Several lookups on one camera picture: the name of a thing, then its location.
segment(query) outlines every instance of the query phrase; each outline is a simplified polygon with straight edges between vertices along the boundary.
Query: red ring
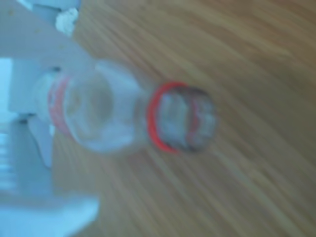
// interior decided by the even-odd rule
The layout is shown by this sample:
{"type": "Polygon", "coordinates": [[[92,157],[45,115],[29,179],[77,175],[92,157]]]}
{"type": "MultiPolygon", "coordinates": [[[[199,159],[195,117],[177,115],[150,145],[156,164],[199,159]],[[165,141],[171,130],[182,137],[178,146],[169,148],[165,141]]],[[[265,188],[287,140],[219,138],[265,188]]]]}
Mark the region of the red ring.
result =
{"type": "Polygon", "coordinates": [[[147,111],[147,129],[149,136],[152,140],[152,142],[161,150],[164,152],[169,152],[169,153],[177,153],[177,150],[168,146],[165,144],[158,136],[157,132],[157,124],[156,124],[156,112],[157,112],[157,107],[160,103],[160,99],[162,95],[175,87],[180,87],[180,86],[187,86],[183,82],[167,82],[163,84],[158,90],[154,93],[154,96],[152,97],[149,105],[148,105],[148,111],[147,111]]]}

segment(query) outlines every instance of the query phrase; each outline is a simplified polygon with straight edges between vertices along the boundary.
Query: bottle neck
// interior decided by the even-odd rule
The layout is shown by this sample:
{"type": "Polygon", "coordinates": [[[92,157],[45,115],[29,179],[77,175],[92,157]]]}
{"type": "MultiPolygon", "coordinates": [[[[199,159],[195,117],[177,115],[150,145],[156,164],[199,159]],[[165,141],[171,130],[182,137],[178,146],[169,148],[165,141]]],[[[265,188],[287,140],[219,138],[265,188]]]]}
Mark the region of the bottle neck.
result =
{"type": "Polygon", "coordinates": [[[161,150],[199,151],[214,135],[214,105],[200,89],[181,82],[166,83],[149,103],[147,122],[149,136],[161,150]]]}

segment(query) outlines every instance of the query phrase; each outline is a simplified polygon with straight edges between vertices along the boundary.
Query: bottle label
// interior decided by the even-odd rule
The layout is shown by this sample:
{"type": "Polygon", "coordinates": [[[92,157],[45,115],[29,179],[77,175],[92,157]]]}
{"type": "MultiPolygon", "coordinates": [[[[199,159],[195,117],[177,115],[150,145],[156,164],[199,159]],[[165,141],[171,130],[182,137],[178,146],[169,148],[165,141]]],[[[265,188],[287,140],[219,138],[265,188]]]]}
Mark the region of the bottle label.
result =
{"type": "Polygon", "coordinates": [[[66,89],[71,79],[71,77],[65,77],[64,75],[57,78],[48,93],[48,108],[51,120],[59,131],[70,137],[71,132],[66,123],[64,102],[66,89]]]}

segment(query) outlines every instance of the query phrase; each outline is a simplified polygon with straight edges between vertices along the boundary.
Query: plastic bottle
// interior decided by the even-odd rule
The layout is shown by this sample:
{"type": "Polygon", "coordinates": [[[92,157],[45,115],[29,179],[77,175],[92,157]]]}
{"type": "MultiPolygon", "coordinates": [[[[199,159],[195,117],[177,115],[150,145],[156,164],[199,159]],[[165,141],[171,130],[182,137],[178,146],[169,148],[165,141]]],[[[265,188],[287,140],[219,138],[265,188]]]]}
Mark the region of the plastic bottle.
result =
{"type": "Polygon", "coordinates": [[[99,153],[131,153],[149,144],[171,153],[198,151],[216,123],[202,90],[182,82],[157,85],[110,61],[97,61],[82,74],[49,72],[34,98],[41,119],[99,153]]]}

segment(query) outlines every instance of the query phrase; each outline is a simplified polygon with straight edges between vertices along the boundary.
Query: wooden floor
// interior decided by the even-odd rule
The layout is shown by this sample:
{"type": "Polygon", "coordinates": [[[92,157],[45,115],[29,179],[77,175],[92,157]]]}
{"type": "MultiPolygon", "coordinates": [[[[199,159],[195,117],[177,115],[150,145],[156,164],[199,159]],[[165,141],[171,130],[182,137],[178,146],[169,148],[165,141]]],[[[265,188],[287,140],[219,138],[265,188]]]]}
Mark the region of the wooden floor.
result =
{"type": "Polygon", "coordinates": [[[96,192],[81,237],[316,236],[316,1],[85,0],[75,40],[213,97],[207,151],[113,159],[57,135],[58,191],[96,192]]]}

